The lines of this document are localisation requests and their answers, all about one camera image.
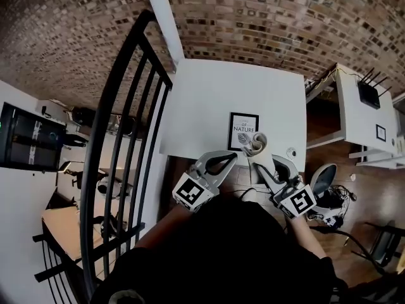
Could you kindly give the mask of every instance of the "black chair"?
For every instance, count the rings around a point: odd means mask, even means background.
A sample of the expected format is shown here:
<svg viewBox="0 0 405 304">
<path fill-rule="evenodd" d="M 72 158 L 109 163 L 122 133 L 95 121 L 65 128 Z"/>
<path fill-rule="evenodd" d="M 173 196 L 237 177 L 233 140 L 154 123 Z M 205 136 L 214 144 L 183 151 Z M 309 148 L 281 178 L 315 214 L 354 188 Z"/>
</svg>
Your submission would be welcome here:
<svg viewBox="0 0 405 304">
<path fill-rule="evenodd" d="M 395 222 L 391 220 L 386 226 L 380 226 L 373 223 L 365 222 L 364 224 L 373 226 L 378 229 L 379 233 L 371 248 L 370 255 L 373 259 L 385 267 L 393 257 L 400 258 L 401 253 L 397 252 L 397 247 L 401 242 L 401 238 L 405 236 L 405 229 L 395 227 Z M 364 255 L 352 251 L 355 255 L 369 260 Z"/>
</svg>

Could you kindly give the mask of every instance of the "person's right arm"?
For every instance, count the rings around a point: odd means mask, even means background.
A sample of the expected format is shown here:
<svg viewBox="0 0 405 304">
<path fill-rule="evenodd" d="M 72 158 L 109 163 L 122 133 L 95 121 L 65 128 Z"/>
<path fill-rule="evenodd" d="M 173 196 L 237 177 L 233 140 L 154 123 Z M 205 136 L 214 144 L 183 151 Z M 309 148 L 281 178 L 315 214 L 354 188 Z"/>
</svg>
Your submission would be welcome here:
<svg viewBox="0 0 405 304">
<path fill-rule="evenodd" d="M 297 217 L 294 220 L 288 219 L 288 224 L 291 226 L 292 232 L 294 233 L 299 245 L 312 252 L 319 259 L 327 257 L 321 244 L 309 228 L 304 216 Z"/>
</svg>

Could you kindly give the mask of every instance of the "framed picture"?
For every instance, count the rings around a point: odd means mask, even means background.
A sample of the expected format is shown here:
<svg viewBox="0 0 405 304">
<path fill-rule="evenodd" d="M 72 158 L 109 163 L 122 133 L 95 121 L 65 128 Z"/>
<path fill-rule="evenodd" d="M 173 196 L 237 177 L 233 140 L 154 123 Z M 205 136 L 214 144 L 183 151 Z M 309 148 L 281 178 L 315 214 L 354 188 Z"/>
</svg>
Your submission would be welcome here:
<svg viewBox="0 0 405 304">
<path fill-rule="evenodd" d="M 386 142 L 387 137 L 385 135 L 385 129 L 382 126 L 379 126 L 376 124 L 375 130 L 376 130 L 377 139 L 380 139 L 381 141 Z"/>
<path fill-rule="evenodd" d="M 259 130 L 259 116 L 231 113 L 229 121 L 228 150 L 240 151 L 241 148 L 250 148 L 254 133 Z"/>
</svg>

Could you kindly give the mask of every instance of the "black object on wall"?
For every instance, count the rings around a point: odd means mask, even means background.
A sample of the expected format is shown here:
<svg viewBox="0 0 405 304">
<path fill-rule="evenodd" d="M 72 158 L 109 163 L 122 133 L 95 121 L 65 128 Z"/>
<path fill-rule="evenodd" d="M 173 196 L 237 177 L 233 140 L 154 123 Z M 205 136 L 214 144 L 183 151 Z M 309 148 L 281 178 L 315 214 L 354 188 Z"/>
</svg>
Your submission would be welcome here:
<svg viewBox="0 0 405 304">
<path fill-rule="evenodd" d="M 0 167 L 54 171 L 65 126 L 4 103 L 0 117 Z"/>
</svg>

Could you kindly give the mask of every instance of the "white table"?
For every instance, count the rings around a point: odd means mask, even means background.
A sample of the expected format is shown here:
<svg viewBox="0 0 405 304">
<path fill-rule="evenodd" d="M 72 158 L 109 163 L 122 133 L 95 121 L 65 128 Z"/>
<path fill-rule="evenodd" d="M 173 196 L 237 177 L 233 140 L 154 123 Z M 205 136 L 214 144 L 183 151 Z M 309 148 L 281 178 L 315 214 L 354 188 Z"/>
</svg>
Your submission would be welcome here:
<svg viewBox="0 0 405 304">
<path fill-rule="evenodd" d="M 322 87 L 320 86 L 308 96 L 307 103 L 335 78 L 339 97 L 340 131 L 308 142 L 307 149 L 345 140 L 368 148 L 396 154 L 397 124 L 390 92 L 388 91 L 380 97 L 381 108 L 376 110 L 360 101 L 356 85 L 356 81 L 359 80 L 357 75 L 360 74 L 340 64 L 337 64 L 337 68 L 336 73 L 329 76 L 329 79 L 322 84 Z M 385 91 L 380 85 L 375 88 L 379 94 Z M 377 139 L 376 125 L 385 128 L 385 141 Z"/>
<path fill-rule="evenodd" d="M 230 113 L 259 115 L 273 154 L 305 169 L 306 103 L 302 75 L 241 63 L 181 60 L 163 113 L 160 153 L 198 159 L 227 149 Z M 240 156 L 237 164 L 248 165 Z"/>
</svg>

